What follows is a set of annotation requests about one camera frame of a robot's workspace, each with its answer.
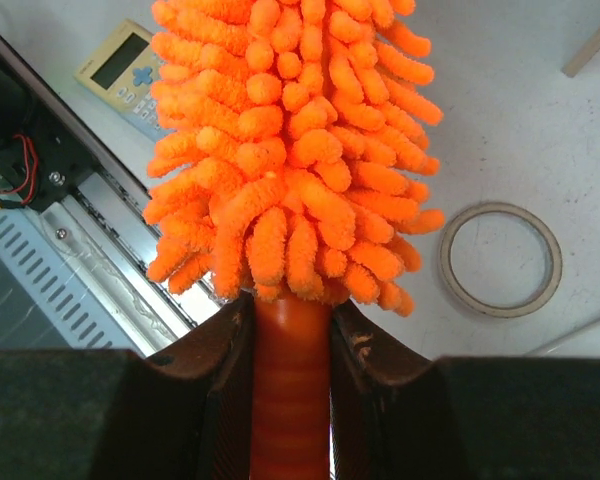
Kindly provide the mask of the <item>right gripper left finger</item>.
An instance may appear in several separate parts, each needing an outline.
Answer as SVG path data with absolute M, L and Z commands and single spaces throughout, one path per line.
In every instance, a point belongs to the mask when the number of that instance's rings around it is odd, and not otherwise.
M 0 351 L 0 479 L 245 479 L 253 300 L 142 358 Z

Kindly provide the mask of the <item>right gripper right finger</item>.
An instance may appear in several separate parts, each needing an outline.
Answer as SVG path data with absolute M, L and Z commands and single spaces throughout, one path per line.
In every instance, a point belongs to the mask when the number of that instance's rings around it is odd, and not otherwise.
M 600 359 L 430 361 L 351 302 L 331 347 L 340 479 L 600 479 Z

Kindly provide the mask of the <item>clear tape roll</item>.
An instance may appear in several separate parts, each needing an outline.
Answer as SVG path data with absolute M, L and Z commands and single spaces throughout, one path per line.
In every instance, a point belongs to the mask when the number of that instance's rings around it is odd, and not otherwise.
M 549 226 L 529 210 L 500 201 L 476 203 L 449 221 L 438 264 L 458 303 L 494 319 L 540 310 L 563 276 L 561 246 Z

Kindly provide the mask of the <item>orange chenille duster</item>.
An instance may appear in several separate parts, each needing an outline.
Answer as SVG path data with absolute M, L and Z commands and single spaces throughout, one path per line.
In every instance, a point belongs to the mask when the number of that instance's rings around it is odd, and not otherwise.
M 442 111 L 412 1 L 158 1 L 151 92 L 167 130 L 148 166 L 160 228 L 148 277 L 204 276 L 257 307 L 249 475 L 329 475 L 329 317 L 347 300 L 400 316 L 411 235 L 440 229 L 423 178 Z

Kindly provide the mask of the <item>wooden bookshelf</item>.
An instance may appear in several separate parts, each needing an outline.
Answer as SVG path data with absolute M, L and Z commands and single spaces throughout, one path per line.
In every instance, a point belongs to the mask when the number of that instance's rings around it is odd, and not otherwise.
M 599 51 L 600 26 L 563 65 L 561 72 L 569 78 L 574 78 Z

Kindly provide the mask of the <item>yellow blue calculator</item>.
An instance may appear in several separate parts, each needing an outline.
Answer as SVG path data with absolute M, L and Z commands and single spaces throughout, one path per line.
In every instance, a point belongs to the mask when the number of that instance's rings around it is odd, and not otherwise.
M 169 134 L 157 116 L 151 87 L 165 61 L 151 47 L 152 34 L 126 19 L 74 73 L 74 78 L 154 142 Z

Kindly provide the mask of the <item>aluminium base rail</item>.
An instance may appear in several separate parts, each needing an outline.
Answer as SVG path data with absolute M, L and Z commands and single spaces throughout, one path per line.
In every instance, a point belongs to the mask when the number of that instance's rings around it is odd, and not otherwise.
M 138 181 L 0 35 L 0 351 L 210 346 L 218 305 L 146 276 Z

